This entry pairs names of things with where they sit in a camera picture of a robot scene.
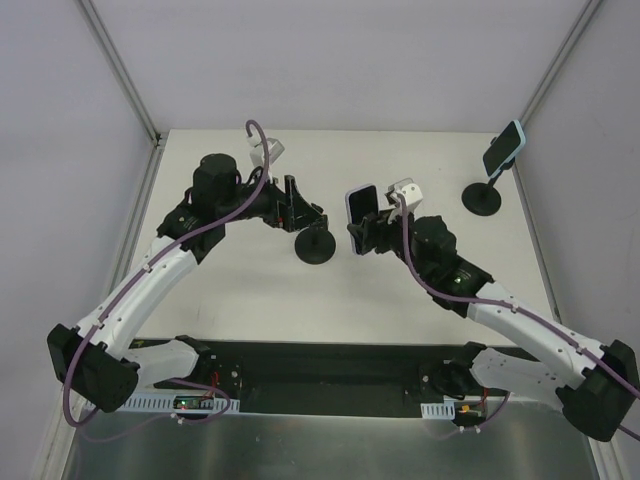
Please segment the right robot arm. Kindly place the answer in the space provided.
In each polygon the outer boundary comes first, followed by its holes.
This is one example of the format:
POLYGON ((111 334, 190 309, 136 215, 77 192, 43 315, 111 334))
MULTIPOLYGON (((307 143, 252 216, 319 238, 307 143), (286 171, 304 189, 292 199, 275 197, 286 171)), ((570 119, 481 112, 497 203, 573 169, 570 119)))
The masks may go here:
POLYGON ((635 353, 609 345, 531 311, 504 286, 461 257, 439 216, 400 209, 350 208, 347 230, 357 254, 392 252, 434 302, 483 325, 527 353, 512 357, 469 342, 462 354, 429 374, 431 387, 463 399, 477 389, 500 389, 560 411, 584 435, 608 442, 639 398, 635 353))

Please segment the phone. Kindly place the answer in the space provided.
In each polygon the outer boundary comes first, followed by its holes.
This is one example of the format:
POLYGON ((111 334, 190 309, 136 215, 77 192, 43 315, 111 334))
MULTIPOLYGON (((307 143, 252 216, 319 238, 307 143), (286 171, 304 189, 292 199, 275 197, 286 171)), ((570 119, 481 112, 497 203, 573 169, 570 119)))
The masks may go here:
POLYGON ((345 194, 345 205, 348 220, 347 231, 350 236, 352 251, 354 254, 360 255, 361 248, 350 226, 359 226, 366 215, 378 212, 379 203, 376 186, 365 184, 348 191, 345 194))
POLYGON ((482 156, 487 177, 492 179, 514 160, 526 145, 526 136, 519 120, 508 123, 504 130, 491 142, 482 156))

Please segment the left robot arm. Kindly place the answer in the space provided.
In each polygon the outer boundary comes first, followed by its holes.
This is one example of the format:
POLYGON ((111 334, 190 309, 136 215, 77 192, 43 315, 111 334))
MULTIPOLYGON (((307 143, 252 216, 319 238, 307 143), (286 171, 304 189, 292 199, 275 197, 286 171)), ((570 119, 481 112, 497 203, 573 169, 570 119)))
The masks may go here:
POLYGON ((215 386, 214 355, 204 343, 187 335, 140 349, 131 343, 171 289, 224 239, 226 224, 254 218, 295 233, 295 254, 307 264, 323 264, 335 254, 327 215, 301 196, 293 176, 278 186, 256 167, 244 180, 231 156, 203 157, 140 264, 75 327, 58 324, 49 333, 64 414, 71 413, 72 393, 111 413, 139 387, 174 379, 191 389, 215 386))

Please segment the black phone stand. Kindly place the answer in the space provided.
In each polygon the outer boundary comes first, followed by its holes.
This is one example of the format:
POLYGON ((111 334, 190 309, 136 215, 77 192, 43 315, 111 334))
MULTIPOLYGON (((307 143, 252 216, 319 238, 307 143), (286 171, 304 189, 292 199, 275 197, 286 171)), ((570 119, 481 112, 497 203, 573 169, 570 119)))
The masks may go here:
POLYGON ((336 252, 336 240, 327 225, 304 228, 294 242, 296 256, 309 265, 328 262, 336 252))
POLYGON ((502 174, 502 170, 501 166, 496 167, 486 183, 472 183, 463 190, 461 200, 468 211, 482 217, 492 216, 499 211, 502 198, 494 185, 502 174))

